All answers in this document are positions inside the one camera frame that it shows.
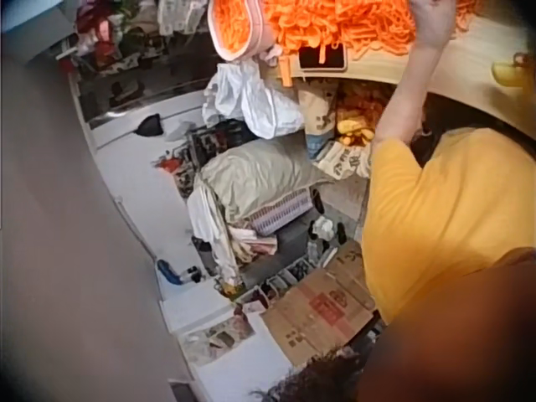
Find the gray wall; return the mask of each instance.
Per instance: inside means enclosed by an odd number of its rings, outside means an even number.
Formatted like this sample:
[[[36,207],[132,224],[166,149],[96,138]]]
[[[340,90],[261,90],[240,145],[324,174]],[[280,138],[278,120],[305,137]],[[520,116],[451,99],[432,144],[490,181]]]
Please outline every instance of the gray wall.
[[[2,61],[3,365],[42,401],[173,401],[186,380],[152,262],[53,62]]]

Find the storage box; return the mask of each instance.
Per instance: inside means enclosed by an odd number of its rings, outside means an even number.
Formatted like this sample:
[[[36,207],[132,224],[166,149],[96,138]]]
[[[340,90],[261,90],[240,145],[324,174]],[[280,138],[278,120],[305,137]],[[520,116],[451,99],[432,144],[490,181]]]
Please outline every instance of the storage box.
[[[358,300],[374,306],[359,284],[358,250],[355,242],[345,245],[326,270],[315,270],[263,313],[271,335],[295,366],[343,346],[373,318],[371,308]]]

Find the person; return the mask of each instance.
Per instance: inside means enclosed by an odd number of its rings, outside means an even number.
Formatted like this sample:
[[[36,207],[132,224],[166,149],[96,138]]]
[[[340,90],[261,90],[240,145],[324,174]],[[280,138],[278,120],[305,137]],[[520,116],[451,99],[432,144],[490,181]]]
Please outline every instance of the person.
[[[367,284],[389,325],[364,367],[331,353],[266,401],[536,400],[536,162],[468,128],[417,163],[410,144],[456,0],[410,10],[416,39],[377,126],[363,228]]]

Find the hand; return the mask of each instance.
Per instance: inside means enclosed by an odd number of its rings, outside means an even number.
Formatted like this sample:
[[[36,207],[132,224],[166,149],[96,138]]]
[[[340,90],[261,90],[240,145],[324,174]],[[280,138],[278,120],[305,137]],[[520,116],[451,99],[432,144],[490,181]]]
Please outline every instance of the hand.
[[[415,43],[443,50],[456,26],[456,0],[409,0],[417,28]]]

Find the forearm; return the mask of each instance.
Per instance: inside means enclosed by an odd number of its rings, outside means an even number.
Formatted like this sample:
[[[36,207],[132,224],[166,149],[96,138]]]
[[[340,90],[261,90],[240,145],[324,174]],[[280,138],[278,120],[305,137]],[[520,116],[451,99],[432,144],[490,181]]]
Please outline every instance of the forearm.
[[[442,49],[415,44],[408,64],[376,127],[374,145],[388,138],[407,144],[420,127],[428,84],[441,58]]]

